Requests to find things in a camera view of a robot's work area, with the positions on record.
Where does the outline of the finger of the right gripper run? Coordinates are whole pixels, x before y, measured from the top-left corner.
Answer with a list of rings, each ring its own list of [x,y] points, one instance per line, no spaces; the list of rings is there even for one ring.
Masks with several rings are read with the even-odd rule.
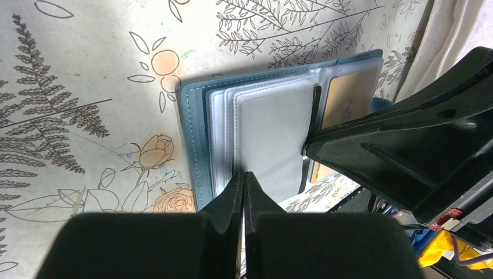
[[[482,222],[492,214],[492,50],[474,48],[412,96],[317,132],[305,153],[420,224],[450,209]]]

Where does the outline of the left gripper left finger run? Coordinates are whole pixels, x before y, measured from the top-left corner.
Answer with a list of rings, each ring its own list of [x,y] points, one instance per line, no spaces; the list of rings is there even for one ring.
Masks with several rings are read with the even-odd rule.
[[[244,174],[196,213],[83,213],[37,278],[238,278]]]

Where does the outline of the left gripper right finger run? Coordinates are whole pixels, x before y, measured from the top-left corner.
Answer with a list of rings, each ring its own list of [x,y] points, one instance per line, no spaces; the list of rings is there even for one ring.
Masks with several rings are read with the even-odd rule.
[[[248,278],[423,278],[392,217],[287,213],[243,174]]]

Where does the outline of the blue card holder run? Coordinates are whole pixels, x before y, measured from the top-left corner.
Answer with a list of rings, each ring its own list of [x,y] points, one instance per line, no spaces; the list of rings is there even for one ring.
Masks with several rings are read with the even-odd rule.
[[[317,75],[325,69],[352,73],[376,67],[381,72],[382,66],[383,52],[376,49],[345,59],[183,86],[181,123],[197,209],[219,196],[233,174],[242,170],[253,172],[276,202],[323,178],[325,168],[302,153]],[[373,97],[367,115],[376,107]]]

